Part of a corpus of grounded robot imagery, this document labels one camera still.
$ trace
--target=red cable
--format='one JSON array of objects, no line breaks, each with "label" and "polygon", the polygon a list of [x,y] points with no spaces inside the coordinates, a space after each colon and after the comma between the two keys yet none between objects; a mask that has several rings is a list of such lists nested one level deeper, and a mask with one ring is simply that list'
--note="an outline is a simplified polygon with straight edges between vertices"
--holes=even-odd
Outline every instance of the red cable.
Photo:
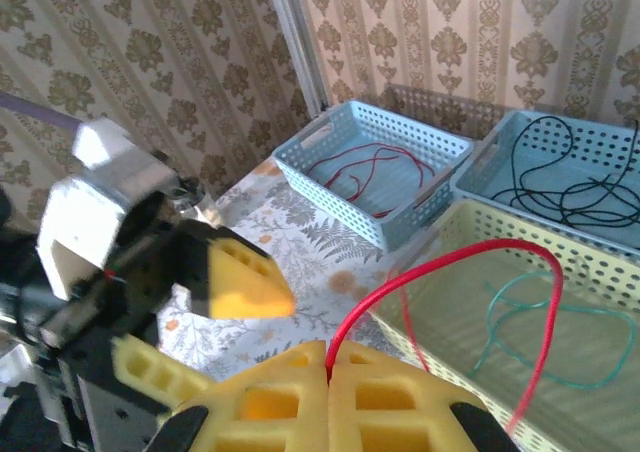
[{"label": "red cable", "polygon": [[[426,167],[427,169],[429,169],[429,171],[431,172],[431,176],[435,177],[436,173],[433,170],[433,168],[429,165],[426,164],[424,162],[422,162],[420,159],[416,158],[411,152],[409,152],[408,150],[402,148],[402,147],[398,147],[395,145],[387,145],[387,144],[383,144],[382,142],[372,142],[370,144],[365,144],[365,145],[359,145],[356,147],[351,147],[350,149],[344,150],[342,152],[340,152],[337,155],[334,155],[332,157],[327,157],[325,159],[319,160],[318,162],[316,162],[315,164],[313,164],[309,170],[307,171],[307,174],[310,174],[311,171],[319,164],[322,164],[324,162],[328,162],[330,160],[334,160],[337,159],[339,157],[342,157],[345,154],[348,154],[349,152],[353,152],[354,150],[360,150],[360,149],[364,149],[367,147],[371,147],[371,146],[379,146],[380,148],[376,151],[376,153],[374,154],[373,158],[371,159],[364,159],[364,160],[359,160],[356,162],[352,162],[350,164],[344,165],[342,166],[340,169],[338,169],[338,171],[333,175],[333,177],[331,177],[324,185],[326,188],[330,189],[331,186],[333,185],[333,183],[340,177],[340,175],[342,174],[342,172],[344,170],[346,170],[349,167],[352,167],[354,165],[361,165],[361,164],[365,164],[367,162],[373,162],[371,165],[371,172],[369,173],[369,177],[367,178],[365,184],[361,187],[360,186],[360,181],[356,180],[357,184],[358,184],[358,190],[356,191],[356,193],[354,195],[352,195],[351,197],[349,197],[347,199],[347,201],[349,202],[354,202],[355,200],[357,200],[358,198],[360,198],[360,196],[364,193],[365,189],[369,186],[369,183],[371,182],[372,178],[373,178],[373,174],[375,171],[375,167],[376,167],[376,162],[378,160],[393,160],[393,159],[397,159],[398,156],[394,156],[394,157],[380,157],[378,158],[378,154],[383,151],[390,151],[390,152],[400,152],[402,154],[404,154],[405,156],[407,156],[408,158],[410,158],[413,163],[415,164],[415,166],[418,168],[418,171],[420,172],[420,185],[418,186],[418,188],[422,187],[422,185],[424,184],[424,171],[422,170],[422,167]],[[414,209],[418,208],[419,206],[421,206],[429,197],[426,197],[425,199],[423,199],[419,204],[414,205]],[[391,212],[393,212],[397,207],[394,207],[393,209],[389,209],[386,210],[384,212],[376,212],[375,214],[371,214],[371,216],[374,219],[382,219],[384,217],[386,217],[387,215],[389,215]]]},{"label": "red cable", "polygon": [[367,162],[373,162],[375,164],[375,162],[377,160],[394,160],[397,159],[399,157],[399,155],[394,155],[393,157],[379,157],[379,158],[371,158],[371,159],[363,159],[363,160],[358,160],[357,162],[351,162],[350,164],[347,165],[343,165],[342,167],[340,167],[338,169],[338,171],[333,174],[333,177],[331,177],[326,184],[324,184],[325,187],[329,188],[333,185],[333,183],[340,177],[340,175],[342,174],[342,172],[344,172],[346,169],[348,169],[349,167],[353,167],[354,165],[362,165],[362,164],[366,164]]},{"label": "red cable", "polygon": [[[389,270],[389,273],[387,274],[387,282],[391,279],[391,274],[392,270]],[[416,339],[416,334],[413,330],[413,324],[411,323],[411,313],[409,312],[409,297],[407,297],[407,291],[405,290],[404,286],[400,288],[400,301],[402,302],[402,320],[404,320],[404,328],[407,331],[407,336],[409,337],[409,341],[411,342],[411,347],[413,347],[413,351],[418,356],[418,359],[420,360],[424,371],[431,372],[429,364],[427,363],[427,359],[424,357],[424,354],[420,349],[418,339]]]},{"label": "red cable", "polygon": [[347,150],[343,150],[342,152],[340,152],[337,155],[334,155],[333,157],[327,157],[325,159],[319,160],[318,162],[316,162],[315,164],[313,164],[311,166],[311,168],[307,171],[307,174],[309,174],[316,166],[323,164],[325,162],[329,162],[330,160],[334,160],[337,159],[339,157],[342,157],[345,154],[348,154],[349,152],[353,152],[354,150],[360,150],[360,149],[366,149],[367,147],[371,147],[373,145],[379,146],[379,147],[388,147],[391,150],[393,150],[394,152],[401,152],[404,155],[410,157],[416,164],[420,164],[423,167],[426,167],[427,169],[429,169],[429,171],[431,172],[431,174],[433,176],[436,175],[435,171],[433,170],[433,168],[429,165],[426,164],[424,162],[422,162],[420,159],[416,158],[411,152],[409,152],[407,149],[404,149],[402,147],[398,147],[396,145],[388,145],[388,144],[384,144],[382,142],[371,142],[370,144],[364,144],[364,145],[358,145],[356,147],[351,147],[350,149]]},{"label": "red cable", "polygon": [[371,306],[373,306],[375,303],[380,301],[383,297],[393,292],[394,290],[422,277],[423,275],[427,275],[431,272],[439,270],[443,267],[447,267],[451,264],[459,262],[460,260],[467,259],[474,255],[497,249],[519,249],[533,252],[545,259],[549,263],[549,265],[551,266],[551,270],[553,271],[553,291],[549,303],[549,310],[547,313],[547,322],[545,324],[545,332],[542,339],[542,345],[540,346],[538,359],[536,360],[536,364],[533,368],[533,373],[531,374],[529,383],[527,384],[527,387],[522,394],[518,405],[516,406],[509,424],[507,425],[507,432],[511,433],[517,423],[523,417],[525,411],[527,410],[527,407],[531,403],[538,382],[540,381],[540,377],[542,376],[542,371],[547,361],[549,350],[551,348],[551,342],[553,340],[553,329],[555,326],[556,314],[558,312],[558,306],[560,305],[560,299],[562,298],[562,288],[564,286],[562,266],[558,262],[558,259],[556,259],[555,256],[544,247],[532,242],[527,242],[521,239],[486,240],[484,242],[479,242],[477,244],[463,247],[461,249],[438,257],[434,260],[426,262],[381,285],[378,289],[367,295],[360,303],[358,303],[358,305],[356,305],[354,309],[349,312],[342,324],[340,324],[340,326],[336,330],[336,333],[333,336],[333,340],[329,345],[329,349],[327,350],[327,358],[325,361],[325,366],[327,368],[327,380],[331,380],[331,373],[333,370],[333,365],[336,361],[338,350],[340,349],[340,344],[342,344],[345,336],[347,335],[349,329],[353,326],[353,324],[358,320],[358,318],[360,318],[360,316],[367,312],[367,310]]}]

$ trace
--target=floral tablecloth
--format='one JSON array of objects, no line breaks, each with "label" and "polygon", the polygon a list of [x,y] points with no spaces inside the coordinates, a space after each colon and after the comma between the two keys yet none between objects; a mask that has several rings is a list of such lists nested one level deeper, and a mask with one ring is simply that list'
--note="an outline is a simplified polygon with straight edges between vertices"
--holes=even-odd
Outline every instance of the floral tablecloth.
[{"label": "floral tablecloth", "polygon": [[[208,320],[188,312],[185,291],[159,314],[161,350],[217,380],[313,339],[329,340],[356,300],[384,279],[393,257],[291,189],[269,159],[218,201],[225,223],[276,260],[296,314],[273,320]],[[398,355],[372,320],[353,339]]]}]

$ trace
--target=green cable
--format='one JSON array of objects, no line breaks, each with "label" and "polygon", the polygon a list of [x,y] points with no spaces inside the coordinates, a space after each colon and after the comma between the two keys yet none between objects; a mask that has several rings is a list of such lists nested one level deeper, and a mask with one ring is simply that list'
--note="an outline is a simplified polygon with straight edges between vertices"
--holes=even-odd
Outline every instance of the green cable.
[{"label": "green cable", "polygon": [[[526,303],[523,303],[523,302],[518,302],[516,300],[503,297],[503,294],[507,290],[509,290],[512,286],[514,286],[515,284],[517,284],[521,280],[526,280],[526,279],[529,279],[529,278],[532,278],[532,277],[541,277],[541,276],[550,277],[551,274],[549,272],[536,271],[536,272],[531,272],[531,273],[528,273],[528,274],[521,275],[520,277],[516,277],[515,279],[511,280],[510,282],[508,282],[498,292],[496,292],[495,289],[493,287],[491,287],[491,285],[488,282],[485,282],[487,288],[494,294],[493,299],[491,300],[491,303],[489,304],[489,307],[487,309],[487,315],[486,315],[486,319],[485,319],[485,322],[486,322],[486,325],[487,325],[487,330],[489,332],[489,338],[487,340],[487,343],[484,346],[484,349],[482,350],[482,354],[480,354],[480,358],[476,362],[476,365],[474,365],[473,369],[471,369],[471,372],[469,372],[469,374],[468,374],[469,377],[473,377],[478,372],[478,370],[480,370],[480,367],[482,367],[484,362],[487,360],[487,357],[489,356],[489,351],[490,351],[491,345],[493,343],[498,345],[498,347],[500,347],[510,357],[518,360],[520,363],[526,365],[529,368],[533,368],[534,364],[531,361],[527,360],[525,357],[520,355],[518,352],[516,352],[515,350],[510,348],[502,340],[497,338],[496,337],[496,332],[497,332],[497,329],[500,327],[500,325],[505,320],[507,320],[507,319],[509,319],[509,318],[521,313],[521,312],[525,312],[527,310],[540,309],[540,308],[543,308],[543,307],[546,307],[547,305],[549,305],[550,299],[547,299],[547,300],[544,300],[542,302],[538,302],[538,303],[535,303],[535,304],[526,304]],[[511,310],[511,311],[503,314],[502,316],[500,316],[496,320],[495,324],[491,324],[491,316],[493,314],[493,309],[494,309],[494,307],[496,306],[496,304],[498,303],[499,300],[502,300],[504,303],[514,307],[514,310]],[[608,309],[598,309],[598,308],[592,308],[592,307],[578,307],[578,306],[572,306],[572,305],[560,305],[559,310],[565,310],[565,311],[568,311],[568,312],[576,312],[576,313],[582,313],[582,314],[610,315],[610,316],[613,316],[613,317],[618,317],[620,319],[625,320],[629,324],[629,337],[627,339],[627,345],[626,345],[626,347],[624,349],[624,352],[623,352],[622,356],[620,357],[620,360],[616,364],[616,367],[613,369],[613,371],[611,371],[611,373],[609,375],[607,375],[604,379],[599,380],[598,382],[593,382],[593,383],[573,382],[573,381],[570,381],[570,380],[563,379],[562,377],[558,377],[557,375],[550,374],[548,372],[544,372],[543,376],[548,378],[548,379],[550,379],[550,380],[553,380],[554,382],[557,382],[557,383],[559,383],[561,385],[566,385],[568,387],[572,387],[574,389],[579,389],[579,390],[597,389],[599,387],[602,387],[602,386],[608,384],[613,379],[615,379],[616,376],[620,373],[620,370],[622,370],[623,365],[625,364],[625,362],[629,358],[629,355],[631,354],[631,350],[633,349],[633,343],[634,343],[635,336],[636,336],[635,322],[633,322],[633,320],[630,317],[628,317],[626,314],[623,314],[622,312],[617,312],[617,311],[608,310]]]}]

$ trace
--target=light blue basket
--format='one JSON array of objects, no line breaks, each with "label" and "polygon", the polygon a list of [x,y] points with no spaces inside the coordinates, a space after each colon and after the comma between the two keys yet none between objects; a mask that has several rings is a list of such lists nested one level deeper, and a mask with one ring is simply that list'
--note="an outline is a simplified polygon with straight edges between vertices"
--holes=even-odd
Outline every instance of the light blue basket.
[{"label": "light blue basket", "polygon": [[[372,158],[374,147],[355,150],[314,167],[318,161],[354,147],[381,142],[402,147],[435,171],[419,172],[411,159],[376,162],[376,173],[365,192],[353,203],[357,191],[351,175],[368,177],[371,163],[349,168],[332,184],[325,184],[340,167]],[[471,153],[472,143],[434,127],[358,101],[334,107],[307,125],[274,152],[291,187],[322,210],[353,229],[372,244],[391,251],[404,244],[425,222],[451,200],[449,177]],[[378,212],[394,209],[386,217]]]},{"label": "light blue basket", "polygon": [[[566,236],[578,238],[583,242],[609,248],[611,252],[638,257],[634,247],[640,246],[640,224],[614,229],[597,226],[583,226],[580,230],[558,223],[560,213],[554,213],[542,207],[534,208],[546,218],[532,214],[522,208],[518,201],[510,205],[512,193],[492,199],[492,197],[513,186],[511,175],[511,153],[515,140],[520,132],[531,121],[548,114],[524,110],[507,113],[487,137],[477,144],[476,149],[467,162],[460,167],[451,178],[453,193],[458,198],[470,198],[487,205],[500,208],[519,217],[542,223],[554,231]],[[629,154],[638,155],[640,140],[632,144],[633,130],[612,125],[598,124],[570,117],[557,117],[571,127],[574,135],[573,150],[570,155],[558,163],[527,176],[525,185],[535,190],[562,191],[567,187],[586,182],[589,178],[601,179],[607,174],[619,175]],[[543,120],[522,137],[516,147],[514,159],[516,174],[532,167],[547,164],[558,159],[570,146],[566,129],[557,120]],[[640,167],[633,158],[621,185],[640,193]],[[597,200],[602,191],[593,191],[591,196],[583,196],[585,203]],[[526,201],[530,208],[536,206]],[[599,209],[619,213],[621,203],[605,199],[598,205]]]}]

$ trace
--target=patterned wallpaper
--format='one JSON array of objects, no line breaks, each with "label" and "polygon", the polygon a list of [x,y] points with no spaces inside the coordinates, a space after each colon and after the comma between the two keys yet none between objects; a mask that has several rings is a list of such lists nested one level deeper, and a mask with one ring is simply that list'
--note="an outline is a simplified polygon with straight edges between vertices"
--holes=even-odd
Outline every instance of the patterned wallpaper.
[{"label": "patterned wallpaper", "polygon": [[[106,115],[218,194],[308,121],[272,0],[0,0],[0,90]],[[0,181],[32,228],[72,136],[0,110]]]},{"label": "patterned wallpaper", "polygon": [[472,136],[496,108],[640,115],[640,0],[302,1],[334,103],[393,84],[401,111]]}]

